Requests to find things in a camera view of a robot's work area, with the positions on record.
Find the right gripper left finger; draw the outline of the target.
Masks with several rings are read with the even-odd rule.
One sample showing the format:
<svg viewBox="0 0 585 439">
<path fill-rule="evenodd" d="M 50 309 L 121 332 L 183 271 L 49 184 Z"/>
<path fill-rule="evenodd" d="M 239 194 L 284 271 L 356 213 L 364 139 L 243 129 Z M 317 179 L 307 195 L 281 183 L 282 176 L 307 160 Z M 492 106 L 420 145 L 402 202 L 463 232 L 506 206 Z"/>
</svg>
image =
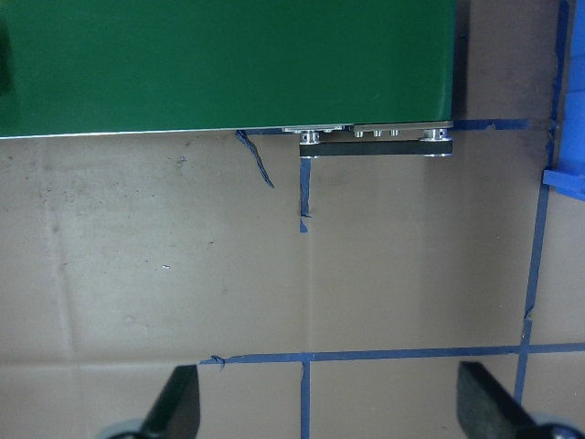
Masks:
<svg viewBox="0 0 585 439">
<path fill-rule="evenodd" d="M 140 438 L 196 438 L 200 427 L 196 365 L 174 368 L 140 430 Z"/>
</svg>

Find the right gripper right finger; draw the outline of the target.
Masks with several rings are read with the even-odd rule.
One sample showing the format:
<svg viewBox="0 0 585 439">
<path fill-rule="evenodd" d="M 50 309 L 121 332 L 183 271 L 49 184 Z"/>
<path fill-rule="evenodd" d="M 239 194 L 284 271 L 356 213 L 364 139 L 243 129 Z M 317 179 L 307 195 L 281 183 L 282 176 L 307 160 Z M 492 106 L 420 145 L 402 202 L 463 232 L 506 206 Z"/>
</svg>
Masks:
<svg viewBox="0 0 585 439">
<path fill-rule="evenodd" d="M 467 438 L 518 438 L 535 421 L 480 362 L 462 361 L 456 415 Z"/>
</svg>

